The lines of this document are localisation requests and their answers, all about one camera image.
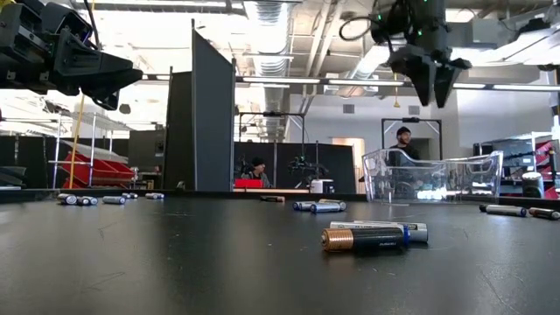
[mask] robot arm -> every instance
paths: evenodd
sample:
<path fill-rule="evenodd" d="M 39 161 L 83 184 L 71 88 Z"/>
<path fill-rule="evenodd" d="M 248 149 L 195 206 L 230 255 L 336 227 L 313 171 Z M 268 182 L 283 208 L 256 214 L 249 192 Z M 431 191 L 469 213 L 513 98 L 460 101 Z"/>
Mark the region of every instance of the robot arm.
<path fill-rule="evenodd" d="M 0 88 L 81 91 L 115 110 L 119 90 L 142 79 L 132 61 L 89 41 L 94 28 L 75 10 L 39 0 L 4 2 L 0 10 Z"/>
<path fill-rule="evenodd" d="M 394 73 L 410 78 L 422 105 L 428 106 L 435 95 L 437 106 L 444 107 L 461 71 L 472 67 L 468 60 L 450 60 L 445 0 L 395 0 L 389 10 L 375 14 L 373 11 L 375 7 L 367 16 L 370 33 L 377 44 L 388 44 L 390 55 L 386 65 Z M 364 18 L 353 17 L 342 27 Z M 402 34 L 406 45 L 394 51 L 391 37 L 396 34 Z"/>

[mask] black table surface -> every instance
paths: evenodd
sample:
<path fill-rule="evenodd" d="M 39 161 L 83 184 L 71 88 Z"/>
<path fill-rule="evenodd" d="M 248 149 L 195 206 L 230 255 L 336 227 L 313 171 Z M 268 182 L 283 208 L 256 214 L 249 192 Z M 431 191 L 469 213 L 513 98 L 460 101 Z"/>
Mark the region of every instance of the black table surface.
<path fill-rule="evenodd" d="M 322 229 L 352 220 L 425 222 L 430 243 L 323 252 Z M 559 314 L 559 223 L 473 205 L 1 205 L 0 314 Z"/>

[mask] clear plastic bin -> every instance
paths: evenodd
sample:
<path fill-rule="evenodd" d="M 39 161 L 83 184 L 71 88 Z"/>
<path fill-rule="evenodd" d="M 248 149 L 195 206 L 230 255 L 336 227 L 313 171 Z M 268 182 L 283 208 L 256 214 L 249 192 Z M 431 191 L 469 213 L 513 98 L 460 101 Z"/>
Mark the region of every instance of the clear plastic bin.
<path fill-rule="evenodd" d="M 498 199 L 502 159 L 501 151 L 421 161 L 400 149 L 377 150 L 363 156 L 367 199 L 388 203 L 458 202 L 464 196 Z"/>

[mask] gray partition wall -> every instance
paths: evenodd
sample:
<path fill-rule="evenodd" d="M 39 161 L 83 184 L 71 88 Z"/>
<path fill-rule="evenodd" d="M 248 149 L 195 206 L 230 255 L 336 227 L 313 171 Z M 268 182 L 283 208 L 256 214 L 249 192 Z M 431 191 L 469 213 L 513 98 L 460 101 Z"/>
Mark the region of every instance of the gray partition wall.
<path fill-rule="evenodd" d="M 230 192 L 234 177 L 235 60 L 192 30 L 195 190 Z"/>
<path fill-rule="evenodd" d="M 174 189 L 180 181 L 185 189 L 195 189 L 192 86 L 192 73 L 173 73 L 171 69 L 164 142 L 164 189 Z"/>
<path fill-rule="evenodd" d="M 235 61 L 192 29 L 192 71 L 169 82 L 164 189 L 230 192 L 234 176 Z"/>

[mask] person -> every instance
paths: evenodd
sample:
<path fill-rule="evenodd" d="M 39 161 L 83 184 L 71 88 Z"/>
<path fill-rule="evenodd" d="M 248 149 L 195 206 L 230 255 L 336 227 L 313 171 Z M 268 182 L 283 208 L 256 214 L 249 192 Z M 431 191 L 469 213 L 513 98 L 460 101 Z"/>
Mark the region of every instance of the person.
<path fill-rule="evenodd" d="M 264 164 L 264 159 L 262 159 L 261 157 L 255 157 L 253 158 L 253 161 L 251 161 L 251 164 L 253 165 L 252 170 L 249 173 L 241 175 L 241 178 L 260 179 L 262 181 L 263 188 L 271 188 L 272 185 L 269 182 L 269 178 L 264 172 L 264 168 L 266 167 L 266 165 Z"/>
<path fill-rule="evenodd" d="M 396 131 L 397 144 L 393 145 L 390 149 L 401 149 L 410 158 L 419 160 L 420 153 L 410 145 L 411 136 L 412 133 L 410 132 L 410 129 L 406 127 L 399 128 L 399 130 Z M 414 163 L 412 163 L 412 161 L 400 152 L 390 152 L 388 155 L 388 161 L 391 166 L 414 166 Z"/>

